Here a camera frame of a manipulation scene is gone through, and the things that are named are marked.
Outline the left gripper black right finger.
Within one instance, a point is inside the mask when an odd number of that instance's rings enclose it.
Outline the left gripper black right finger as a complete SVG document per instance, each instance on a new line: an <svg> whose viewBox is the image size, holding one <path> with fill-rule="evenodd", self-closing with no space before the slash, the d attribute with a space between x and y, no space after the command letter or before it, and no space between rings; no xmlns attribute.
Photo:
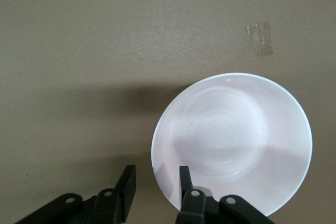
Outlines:
<svg viewBox="0 0 336 224"><path fill-rule="evenodd" d="M188 166L179 167L181 208L176 223L273 223L237 195L216 201L211 194L193 186Z"/></svg>

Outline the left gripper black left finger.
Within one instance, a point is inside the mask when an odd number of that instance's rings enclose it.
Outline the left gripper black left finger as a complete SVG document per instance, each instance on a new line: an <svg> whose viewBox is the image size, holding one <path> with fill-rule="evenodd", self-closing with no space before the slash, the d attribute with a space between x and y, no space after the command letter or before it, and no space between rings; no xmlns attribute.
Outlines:
<svg viewBox="0 0 336 224"><path fill-rule="evenodd" d="M87 200L63 194L18 223L125 223L136 192L136 167L127 165L117 184Z"/></svg>

